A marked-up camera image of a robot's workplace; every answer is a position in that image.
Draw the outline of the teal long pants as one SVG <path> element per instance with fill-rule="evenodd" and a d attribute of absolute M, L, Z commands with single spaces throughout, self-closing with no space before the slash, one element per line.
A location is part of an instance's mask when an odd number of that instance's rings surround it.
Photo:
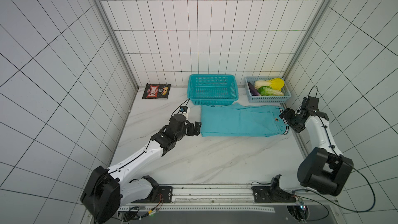
<path fill-rule="evenodd" d="M 221 137 L 271 137 L 286 135 L 288 124 L 279 115 L 282 108 L 273 105 L 207 106 L 201 109 L 201 135 Z"/>

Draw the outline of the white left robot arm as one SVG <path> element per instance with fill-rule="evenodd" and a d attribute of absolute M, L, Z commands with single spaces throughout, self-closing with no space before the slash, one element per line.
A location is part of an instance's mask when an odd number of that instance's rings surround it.
<path fill-rule="evenodd" d="M 139 151 L 114 166 L 94 169 L 80 197 L 81 203 L 98 224 L 103 224 L 121 206 L 141 200 L 162 200 L 159 183 L 150 176 L 138 178 L 139 172 L 166 155 L 185 136 L 198 136 L 201 126 L 201 122 L 190 123 L 185 115 L 175 114 Z"/>

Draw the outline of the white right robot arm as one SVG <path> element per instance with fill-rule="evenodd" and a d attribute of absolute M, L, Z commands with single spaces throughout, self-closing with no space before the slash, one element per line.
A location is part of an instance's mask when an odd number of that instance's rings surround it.
<path fill-rule="evenodd" d="M 271 180 L 271 189 L 292 193 L 298 187 L 311 188 L 322 195 L 338 196 L 353 170 L 353 161 L 337 148 L 330 131 L 329 117 L 318 110 L 287 108 L 279 115 L 296 133 L 308 131 L 313 150 L 299 165 L 296 179 L 281 185 L 282 175 Z"/>

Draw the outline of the yellow napa cabbage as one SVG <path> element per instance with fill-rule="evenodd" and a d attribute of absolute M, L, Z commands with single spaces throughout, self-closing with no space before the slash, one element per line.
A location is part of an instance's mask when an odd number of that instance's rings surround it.
<path fill-rule="evenodd" d="M 260 89 L 263 86 L 269 86 L 274 90 L 281 91 L 285 86 L 285 81 L 281 78 L 274 78 L 269 80 L 257 80 L 254 84 L 256 89 Z"/>

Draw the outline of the green napa cabbage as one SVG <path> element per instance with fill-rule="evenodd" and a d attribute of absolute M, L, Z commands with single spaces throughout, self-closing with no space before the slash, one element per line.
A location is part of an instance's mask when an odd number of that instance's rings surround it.
<path fill-rule="evenodd" d="M 284 96 L 283 92 L 270 86 L 262 86 L 257 91 L 261 96 Z"/>

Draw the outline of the teal plastic basket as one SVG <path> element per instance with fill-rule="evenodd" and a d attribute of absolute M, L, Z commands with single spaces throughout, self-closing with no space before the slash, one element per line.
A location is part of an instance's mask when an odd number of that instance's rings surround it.
<path fill-rule="evenodd" d="M 188 98 L 194 105 L 232 105 L 238 100 L 236 79 L 226 74 L 192 74 L 188 81 Z"/>

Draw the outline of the light blue plastic basket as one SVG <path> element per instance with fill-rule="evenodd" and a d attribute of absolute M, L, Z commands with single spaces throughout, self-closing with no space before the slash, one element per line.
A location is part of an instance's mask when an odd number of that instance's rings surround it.
<path fill-rule="evenodd" d="M 282 93 L 284 96 L 254 96 L 251 94 L 248 83 L 255 84 L 257 80 L 269 80 L 274 79 L 269 76 L 248 76 L 245 77 L 245 88 L 249 102 L 255 103 L 286 103 L 291 98 L 291 92 L 287 86 L 282 87 Z"/>

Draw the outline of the purple eggplant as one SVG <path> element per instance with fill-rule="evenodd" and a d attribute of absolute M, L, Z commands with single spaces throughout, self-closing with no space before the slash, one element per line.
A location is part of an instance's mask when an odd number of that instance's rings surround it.
<path fill-rule="evenodd" d="M 247 84 L 252 96 L 261 96 L 261 94 L 258 92 L 258 90 L 255 88 L 255 86 L 252 83 L 248 82 Z"/>

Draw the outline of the black red chips bag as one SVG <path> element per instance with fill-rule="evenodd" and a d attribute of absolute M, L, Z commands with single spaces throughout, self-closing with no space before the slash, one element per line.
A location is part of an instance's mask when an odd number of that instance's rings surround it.
<path fill-rule="evenodd" d="M 146 84 L 142 99 L 167 99 L 171 84 Z"/>

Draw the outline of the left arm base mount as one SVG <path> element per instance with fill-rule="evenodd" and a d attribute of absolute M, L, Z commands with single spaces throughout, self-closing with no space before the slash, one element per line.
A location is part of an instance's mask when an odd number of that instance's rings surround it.
<path fill-rule="evenodd" d="M 172 186 L 159 186 L 154 189 L 154 202 L 163 202 L 163 203 L 171 203 L 173 196 L 173 187 Z"/>

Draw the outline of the aluminium front rail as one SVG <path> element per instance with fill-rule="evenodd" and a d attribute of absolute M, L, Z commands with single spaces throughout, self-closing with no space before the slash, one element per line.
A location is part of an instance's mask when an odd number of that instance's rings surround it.
<path fill-rule="evenodd" d="M 156 211 L 263 211 L 271 212 L 274 205 L 284 205 L 289 214 L 298 222 L 310 222 L 303 219 L 309 216 L 310 205 L 326 206 L 325 200 L 310 200 L 305 197 L 295 196 L 295 203 L 255 203 L 250 185 L 170 185 L 173 187 L 171 203 L 148 202 L 145 200 L 132 202 L 119 207 L 116 214 L 126 213 L 127 223 L 138 219 L 140 211 L 144 217 Z"/>

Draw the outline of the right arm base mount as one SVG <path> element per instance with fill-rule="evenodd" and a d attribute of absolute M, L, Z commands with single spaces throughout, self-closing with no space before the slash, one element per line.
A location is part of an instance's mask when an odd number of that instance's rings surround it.
<path fill-rule="evenodd" d="M 281 175 L 276 175 L 270 183 L 253 181 L 250 185 L 255 203 L 295 203 L 294 195 L 279 187 Z"/>

